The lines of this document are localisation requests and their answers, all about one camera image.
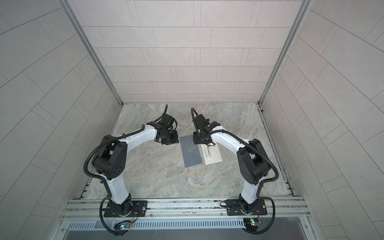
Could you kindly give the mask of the white glue stick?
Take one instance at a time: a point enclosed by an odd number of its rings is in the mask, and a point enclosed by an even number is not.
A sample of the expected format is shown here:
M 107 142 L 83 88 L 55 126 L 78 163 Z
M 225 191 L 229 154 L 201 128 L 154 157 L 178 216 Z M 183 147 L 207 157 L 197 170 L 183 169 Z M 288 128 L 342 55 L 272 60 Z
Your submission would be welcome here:
M 211 159 L 209 146 L 203 145 L 203 149 L 204 149 L 204 154 L 205 154 L 205 160 Z

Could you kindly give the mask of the cream envelope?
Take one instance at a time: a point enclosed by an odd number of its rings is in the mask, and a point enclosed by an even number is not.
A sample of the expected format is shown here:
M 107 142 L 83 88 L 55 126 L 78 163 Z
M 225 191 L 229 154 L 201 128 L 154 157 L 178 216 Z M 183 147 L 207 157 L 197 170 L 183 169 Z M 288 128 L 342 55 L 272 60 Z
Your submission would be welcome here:
M 205 160 L 203 145 L 201 145 L 201 149 L 202 149 L 204 162 L 206 165 L 212 165 L 212 164 L 220 163 L 223 161 L 222 155 L 221 155 L 219 147 L 217 145 L 209 146 L 210 154 L 211 154 L 211 159 L 209 159 L 209 160 Z

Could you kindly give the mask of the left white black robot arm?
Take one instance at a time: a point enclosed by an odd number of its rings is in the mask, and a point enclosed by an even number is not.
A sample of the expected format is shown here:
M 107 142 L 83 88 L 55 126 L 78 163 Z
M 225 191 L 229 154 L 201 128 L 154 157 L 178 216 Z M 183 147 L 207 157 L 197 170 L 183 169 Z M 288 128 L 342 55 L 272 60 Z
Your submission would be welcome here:
M 149 122 L 136 131 L 119 137 L 106 135 L 93 154 L 92 166 L 101 177 L 109 200 L 116 206 L 127 205 L 131 196 L 124 184 L 122 173 L 126 167 L 127 154 L 134 148 L 155 141 L 162 145 L 179 142 L 176 119 L 163 113 L 155 121 Z

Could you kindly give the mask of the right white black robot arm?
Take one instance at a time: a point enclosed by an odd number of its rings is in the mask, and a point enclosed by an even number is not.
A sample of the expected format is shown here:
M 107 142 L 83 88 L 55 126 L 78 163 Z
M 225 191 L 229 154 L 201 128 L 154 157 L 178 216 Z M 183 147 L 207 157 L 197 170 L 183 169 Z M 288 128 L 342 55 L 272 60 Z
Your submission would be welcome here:
M 217 122 L 210 122 L 202 114 L 191 110 L 193 124 L 196 131 L 193 133 L 194 144 L 215 146 L 220 144 L 234 153 L 238 159 L 240 173 L 245 180 L 240 193 L 240 201 L 244 211 L 250 211 L 260 197 L 263 183 L 271 169 L 271 162 L 266 156 L 261 142 L 254 139 L 248 141 L 227 131 Z

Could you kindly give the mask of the right circuit board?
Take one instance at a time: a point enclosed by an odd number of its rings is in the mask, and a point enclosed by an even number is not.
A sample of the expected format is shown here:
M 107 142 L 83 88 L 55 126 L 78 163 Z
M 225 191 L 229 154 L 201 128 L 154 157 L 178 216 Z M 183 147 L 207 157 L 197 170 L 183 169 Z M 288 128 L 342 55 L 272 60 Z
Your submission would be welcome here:
M 243 219 L 244 226 L 247 231 L 257 232 L 259 227 L 262 225 L 262 221 L 260 219 Z

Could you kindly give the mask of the circuit board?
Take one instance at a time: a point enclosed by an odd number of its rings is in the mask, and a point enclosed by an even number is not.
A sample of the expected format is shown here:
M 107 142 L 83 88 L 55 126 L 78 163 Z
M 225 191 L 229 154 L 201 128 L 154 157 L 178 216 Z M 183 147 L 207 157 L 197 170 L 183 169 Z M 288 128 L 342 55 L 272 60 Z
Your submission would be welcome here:
M 243 219 L 244 226 L 247 231 L 257 232 L 259 227 L 262 225 L 262 221 L 260 219 Z
M 119 223 L 116 223 L 114 226 L 114 230 L 116 231 L 127 231 L 132 225 L 131 221 L 122 221 Z

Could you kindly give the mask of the left circuit board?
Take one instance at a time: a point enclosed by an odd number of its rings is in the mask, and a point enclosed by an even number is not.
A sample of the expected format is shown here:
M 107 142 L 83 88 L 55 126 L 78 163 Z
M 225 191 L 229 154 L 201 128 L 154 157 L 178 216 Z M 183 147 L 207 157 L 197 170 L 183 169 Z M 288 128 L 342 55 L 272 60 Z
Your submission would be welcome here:
M 122 221 L 119 223 L 116 223 L 114 226 L 114 230 L 116 231 L 127 231 L 132 225 L 131 221 Z

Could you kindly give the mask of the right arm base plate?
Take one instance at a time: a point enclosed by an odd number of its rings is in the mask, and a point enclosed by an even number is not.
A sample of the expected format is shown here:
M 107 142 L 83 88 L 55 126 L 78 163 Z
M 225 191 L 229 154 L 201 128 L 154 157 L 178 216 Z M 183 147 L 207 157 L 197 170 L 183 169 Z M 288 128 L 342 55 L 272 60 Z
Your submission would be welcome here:
M 225 200 L 220 203 L 222 208 L 227 210 L 228 216 L 246 216 L 246 215 L 261 215 L 268 214 L 264 200 L 258 199 L 252 204 L 248 204 L 243 200 Z

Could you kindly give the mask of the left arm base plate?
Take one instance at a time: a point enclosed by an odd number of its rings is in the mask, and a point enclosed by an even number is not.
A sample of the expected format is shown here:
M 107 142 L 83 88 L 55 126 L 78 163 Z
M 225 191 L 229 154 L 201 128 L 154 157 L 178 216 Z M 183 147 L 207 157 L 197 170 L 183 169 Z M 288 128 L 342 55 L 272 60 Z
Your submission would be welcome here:
M 123 218 L 123 217 L 144 217 L 146 214 L 147 201 L 127 201 L 118 205 L 114 202 L 107 204 L 104 211 L 104 217 Z

